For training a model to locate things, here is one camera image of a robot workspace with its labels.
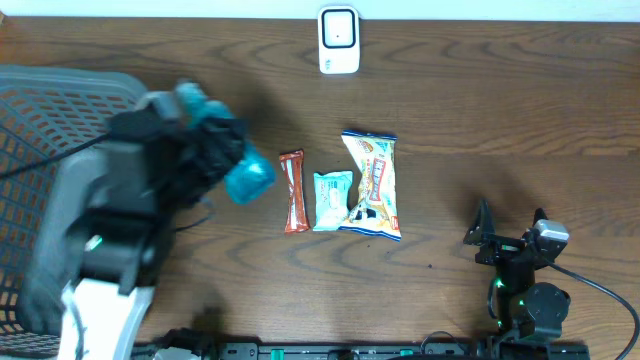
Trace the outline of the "light blue wipes pack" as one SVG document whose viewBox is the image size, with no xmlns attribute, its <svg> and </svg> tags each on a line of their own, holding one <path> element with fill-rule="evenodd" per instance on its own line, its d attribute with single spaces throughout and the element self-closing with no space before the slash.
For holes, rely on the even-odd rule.
<svg viewBox="0 0 640 360">
<path fill-rule="evenodd" d="M 347 218 L 352 171 L 314 174 L 315 218 L 314 231 L 335 231 Z"/>
</svg>

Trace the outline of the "yellow snack bag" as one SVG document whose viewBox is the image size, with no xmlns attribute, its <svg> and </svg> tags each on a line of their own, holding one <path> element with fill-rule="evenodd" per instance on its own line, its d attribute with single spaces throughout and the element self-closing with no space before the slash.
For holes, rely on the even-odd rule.
<svg viewBox="0 0 640 360">
<path fill-rule="evenodd" d="M 397 137 L 344 130 L 341 138 L 361 178 L 357 203 L 339 229 L 400 242 L 394 155 Z"/>
</svg>

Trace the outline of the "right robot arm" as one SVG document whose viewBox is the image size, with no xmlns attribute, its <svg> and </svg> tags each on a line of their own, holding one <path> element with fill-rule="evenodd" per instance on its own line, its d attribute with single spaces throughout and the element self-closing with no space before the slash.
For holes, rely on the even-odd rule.
<svg viewBox="0 0 640 360">
<path fill-rule="evenodd" d="M 549 359 L 561 337 L 571 303 L 567 292 L 538 282 L 535 272 L 552 263 L 568 244 L 566 227 L 543 209 L 519 238 L 496 233 L 488 202 L 481 200 L 463 243 L 479 248 L 475 262 L 495 268 L 487 303 L 498 333 L 476 343 L 477 355 L 491 359 Z"/>
</svg>

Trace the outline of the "red snack bar wrapper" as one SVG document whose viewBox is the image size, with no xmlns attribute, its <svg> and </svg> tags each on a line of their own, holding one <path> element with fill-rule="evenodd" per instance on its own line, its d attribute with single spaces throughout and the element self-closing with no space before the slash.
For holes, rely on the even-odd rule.
<svg viewBox="0 0 640 360">
<path fill-rule="evenodd" d="M 287 181 L 289 193 L 285 233 L 305 232 L 310 228 L 310 225 L 303 189 L 304 151 L 299 149 L 281 154 L 279 161 Z"/>
</svg>

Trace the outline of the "teal Listerine mouthwash bottle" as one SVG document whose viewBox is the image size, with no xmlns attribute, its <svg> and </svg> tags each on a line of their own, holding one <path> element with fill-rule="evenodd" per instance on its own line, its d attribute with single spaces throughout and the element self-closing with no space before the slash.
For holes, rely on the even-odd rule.
<svg viewBox="0 0 640 360">
<path fill-rule="evenodd" d="M 232 201 L 244 205 L 259 198 L 275 182 L 275 171 L 251 142 L 247 122 L 237 118 L 225 103 L 209 99 L 195 82 L 180 82 L 175 94 L 189 117 L 190 129 L 221 138 L 213 140 L 216 150 L 222 150 L 227 139 L 242 142 L 239 161 L 224 177 Z"/>
</svg>

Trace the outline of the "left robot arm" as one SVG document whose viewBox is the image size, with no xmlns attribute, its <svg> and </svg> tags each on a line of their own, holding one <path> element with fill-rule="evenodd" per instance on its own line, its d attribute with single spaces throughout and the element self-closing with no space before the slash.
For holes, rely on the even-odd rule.
<svg viewBox="0 0 640 360">
<path fill-rule="evenodd" d="M 127 359 L 175 240 L 178 212 L 194 206 L 244 155 L 237 119 L 190 125 L 152 109 L 108 121 L 99 175 L 64 234 L 70 279 L 61 359 Z"/>
</svg>

